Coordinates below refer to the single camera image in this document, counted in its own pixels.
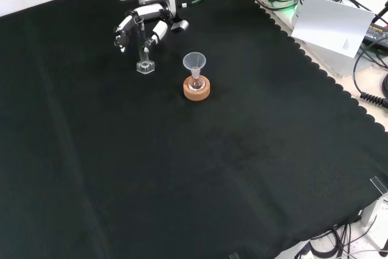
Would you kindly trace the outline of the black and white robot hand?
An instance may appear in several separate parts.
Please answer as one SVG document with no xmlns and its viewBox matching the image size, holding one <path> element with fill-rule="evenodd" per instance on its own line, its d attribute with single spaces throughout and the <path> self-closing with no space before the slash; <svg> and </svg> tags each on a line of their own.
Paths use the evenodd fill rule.
<svg viewBox="0 0 388 259">
<path fill-rule="evenodd" d="M 157 21 L 152 36 L 140 41 L 140 52 L 148 53 L 165 37 L 168 30 L 173 33 L 188 29 L 189 22 L 178 17 L 175 0 L 138 0 L 140 6 L 126 13 L 124 20 L 115 28 L 115 46 L 125 52 L 129 37 L 136 26 L 147 21 Z"/>
</svg>

